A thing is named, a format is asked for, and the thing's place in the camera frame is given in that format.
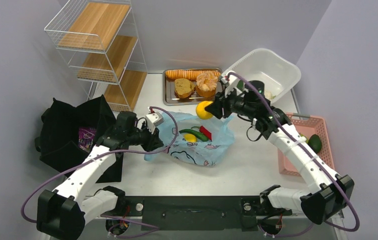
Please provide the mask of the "blue printed plastic bag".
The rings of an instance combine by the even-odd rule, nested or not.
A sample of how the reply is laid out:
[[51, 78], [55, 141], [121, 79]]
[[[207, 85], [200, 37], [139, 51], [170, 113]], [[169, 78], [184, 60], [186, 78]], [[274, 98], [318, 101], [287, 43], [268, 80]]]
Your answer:
[[[159, 137], [164, 145], [169, 145], [174, 137], [177, 137], [163, 153], [182, 162], [199, 166], [215, 166], [222, 161], [229, 146], [235, 142], [234, 133], [228, 127], [231, 117], [224, 120], [215, 117], [203, 120], [190, 113], [171, 112], [176, 120], [177, 124], [175, 124], [169, 115], [165, 113], [161, 115], [163, 123], [158, 126], [158, 129]], [[183, 134], [179, 133], [183, 129], [199, 131], [201, 126], [212, 133], [212, 140], [187, 142]]]

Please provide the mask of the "yellow pear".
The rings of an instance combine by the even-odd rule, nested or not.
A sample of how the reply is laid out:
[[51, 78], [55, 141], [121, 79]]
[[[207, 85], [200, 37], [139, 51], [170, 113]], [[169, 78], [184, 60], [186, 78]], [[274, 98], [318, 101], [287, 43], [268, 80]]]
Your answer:
[[196, 106], [195, 112], [199, 119], [208, 120], [213, 117], [210, 112], [206, 111], [206, 107], [211, 105], [212, 103], [212, 101], [202, 101]]

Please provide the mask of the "red chili pepper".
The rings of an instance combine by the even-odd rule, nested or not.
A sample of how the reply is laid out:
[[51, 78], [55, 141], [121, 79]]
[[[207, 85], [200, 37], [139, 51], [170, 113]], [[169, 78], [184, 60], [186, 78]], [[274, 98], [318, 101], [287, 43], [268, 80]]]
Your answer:
[[199, 128], [199, 132], [205, 135], [210, 141], [212, 140], [212, 133], [207, 130], [204, 126]]

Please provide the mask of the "green chili pepper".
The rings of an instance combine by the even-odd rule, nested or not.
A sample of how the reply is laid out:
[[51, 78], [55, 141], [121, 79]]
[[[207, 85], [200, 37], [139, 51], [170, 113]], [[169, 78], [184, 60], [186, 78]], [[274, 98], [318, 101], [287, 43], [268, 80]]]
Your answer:
[[197, 137], [197, 142], [198, 141], [202, 141], [202, 142], [208, 142], [209, 139], [204, 135], [202, 134], [201, 132], [197, 131], [197, 130], [194, 130], [194, 129], [189, 129], [189, 128], [186, 128], [186, 129], [182, 129], [179, 131], [180, 134], [193, 134]]

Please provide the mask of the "black fabric tote bag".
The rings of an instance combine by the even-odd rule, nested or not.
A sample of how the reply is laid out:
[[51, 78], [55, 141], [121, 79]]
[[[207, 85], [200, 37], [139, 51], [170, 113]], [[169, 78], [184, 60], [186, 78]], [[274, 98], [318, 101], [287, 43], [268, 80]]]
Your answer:
[[116, 117], [104, 96], [78, 106], [54, 99], [41, 116], [43, 125], [35, 147], [40, 160], [58, 172], [81, 164], [89, 153], [78, 145], [79, 130], [94, 128], [94, 141], [116, 122]]

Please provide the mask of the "yellow lemon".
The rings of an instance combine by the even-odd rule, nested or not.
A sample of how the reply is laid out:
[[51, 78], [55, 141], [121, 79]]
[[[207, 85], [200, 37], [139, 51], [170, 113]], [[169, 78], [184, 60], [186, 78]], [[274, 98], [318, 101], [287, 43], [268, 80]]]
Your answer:
[[190, 142], [190, 143], [196, 143], [198, 141], [197, 137], [190, 133], [184, 134], [183, 137], [187, 142]]

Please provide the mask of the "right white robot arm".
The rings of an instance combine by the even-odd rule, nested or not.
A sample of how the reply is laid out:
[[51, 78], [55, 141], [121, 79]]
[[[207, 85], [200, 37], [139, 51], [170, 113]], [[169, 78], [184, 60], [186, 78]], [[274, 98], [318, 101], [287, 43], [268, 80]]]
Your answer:
[[246, 117], [251, 128], [292, 163], [308, 188], [301, 190], [273, 185], [259, 195], [261, 211], [267, 215], [286, 210], [301, 212], [311, 222], [320, 225], [349, 207], [357, 218], [350, 201], [355, 185], [353, 179], [330, 168], [306, 143], [290, 118], [279, 108], [271, 106], [263, 94], [263, 82], [250, 81], [243, 91], [238, 89], [238, 82], [222, 80], [222, 91], [215, 95], [205, 110], [218, 119], [228, 118], [233, 113]]

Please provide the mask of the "purple snack packet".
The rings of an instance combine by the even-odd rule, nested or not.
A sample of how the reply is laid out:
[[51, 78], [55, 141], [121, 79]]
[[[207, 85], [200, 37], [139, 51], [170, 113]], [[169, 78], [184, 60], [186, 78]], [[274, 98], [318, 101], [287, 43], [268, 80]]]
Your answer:
[[80, 127], [78, 130], [78, 147], [86, 152], [90, 152], [96, 135], [93, 127]]

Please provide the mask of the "sesame bagel bread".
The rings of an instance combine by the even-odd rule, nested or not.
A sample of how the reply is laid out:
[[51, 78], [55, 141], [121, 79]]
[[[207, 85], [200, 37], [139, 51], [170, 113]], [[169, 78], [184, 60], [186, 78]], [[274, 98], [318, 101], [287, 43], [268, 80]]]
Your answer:
[[197, 76], [195, 89], [199, 96], [209, 98], [216, 94], [217, 84], [218, 76], [215, 72], [204, 72]]

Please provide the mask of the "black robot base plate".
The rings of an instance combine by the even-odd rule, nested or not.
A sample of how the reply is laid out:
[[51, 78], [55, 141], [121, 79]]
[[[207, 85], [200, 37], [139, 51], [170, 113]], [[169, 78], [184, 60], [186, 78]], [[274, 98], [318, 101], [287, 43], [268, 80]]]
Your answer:
[[127, 196], [110, 216], [141, 217], [162, 231], [256, 231], [267, 216], [291, 216], [291, 210], [266, 210], [252, 196]]

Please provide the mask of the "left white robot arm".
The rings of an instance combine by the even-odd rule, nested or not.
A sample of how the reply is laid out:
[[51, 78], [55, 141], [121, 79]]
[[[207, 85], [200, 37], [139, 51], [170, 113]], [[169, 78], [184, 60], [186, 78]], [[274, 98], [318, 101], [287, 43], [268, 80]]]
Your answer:
[[98, 179], [128, 152], [130, 146], [142, 146], [144, 152], [158, 153], [163, 147], [158, 126], [163, 116], [155, 111], [145, 115], [137, 127], [137, 115], [120, 112], [93, 146], [81, 166], [70, 169], [71, 175], [54, 190], [44, 190], [38, 197], [36, 228], [58, 240], [76, 240], [85, 225], [106, 212], [120, 215], [127, 210], [125, 192], [113, 186], [87, 193]]

